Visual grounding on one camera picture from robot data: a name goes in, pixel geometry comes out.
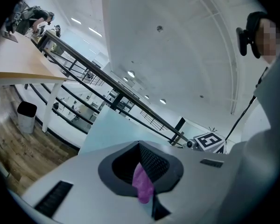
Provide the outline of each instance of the wooden floor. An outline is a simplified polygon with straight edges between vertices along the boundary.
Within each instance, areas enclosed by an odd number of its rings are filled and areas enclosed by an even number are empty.
[[[7,186],[18,195],[40,177],[77,155],[77,150],[50,133],[43,133],[37,121],[32,134],[22,133],[16,112],[20,102],[13,86],[0,87],[0,162],[9,172]]]

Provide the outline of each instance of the pink cloth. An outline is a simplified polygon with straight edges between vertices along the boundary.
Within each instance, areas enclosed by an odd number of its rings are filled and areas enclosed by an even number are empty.
[[[141,203],[148,203],[150,197],[154,195],[154,185],[140,163],[134,171],[132,186],[138,190],[138,199]]]

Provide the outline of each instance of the white trash can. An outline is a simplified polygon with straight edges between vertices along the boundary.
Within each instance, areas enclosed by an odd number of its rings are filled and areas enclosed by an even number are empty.
[[[22,101],[17,109],[20,130],[24,133],[33,133],[37,107],[34,104]]]

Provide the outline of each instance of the white ceiling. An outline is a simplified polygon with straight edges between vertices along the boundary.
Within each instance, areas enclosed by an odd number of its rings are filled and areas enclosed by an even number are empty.
[[[262,9],[256,0],[108,1],[105,31],[117,76],[135,71],[129,84],[141,95],[158,105],[164,98],[167,108],[203,126],[210,113],[230,124],[237,119],[265,68],[250,51],[239,55],[235,36],[248,14]]]
[[[55,0],[70,25],[106,45],[102,0]],[[102,37],[89,30],[99,32]]]

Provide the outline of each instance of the gray vent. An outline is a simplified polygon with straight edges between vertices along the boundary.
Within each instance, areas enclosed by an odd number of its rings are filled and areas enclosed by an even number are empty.
[[[35,207],[40,213],[52,217],[73,184],[60,181]]]

